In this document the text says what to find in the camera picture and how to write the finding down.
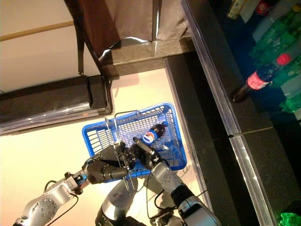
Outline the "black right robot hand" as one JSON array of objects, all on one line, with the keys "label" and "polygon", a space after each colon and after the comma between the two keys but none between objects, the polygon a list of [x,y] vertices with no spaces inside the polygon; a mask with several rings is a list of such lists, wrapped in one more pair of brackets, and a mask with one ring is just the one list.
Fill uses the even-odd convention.
[{"label": "black right robot hand", "polygon": [[151,172],[159,165],[167,166],[166,160],[151,146],[145,144],[141,139],[133,137],[133,144],[128,148],[128,157],[125,164],[132,170],[135,162],[140,161],[141,165]]}]

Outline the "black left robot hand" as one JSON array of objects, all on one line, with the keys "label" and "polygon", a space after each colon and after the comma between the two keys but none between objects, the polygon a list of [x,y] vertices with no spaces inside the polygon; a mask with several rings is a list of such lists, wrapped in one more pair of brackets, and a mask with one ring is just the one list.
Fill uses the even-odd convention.
[{"label": "black left robot hand", "polygon": [[91,184],[100,184],[127,176],[135,167],[135,160],[133,151],[121,142],[90,157],[82,170]]}]

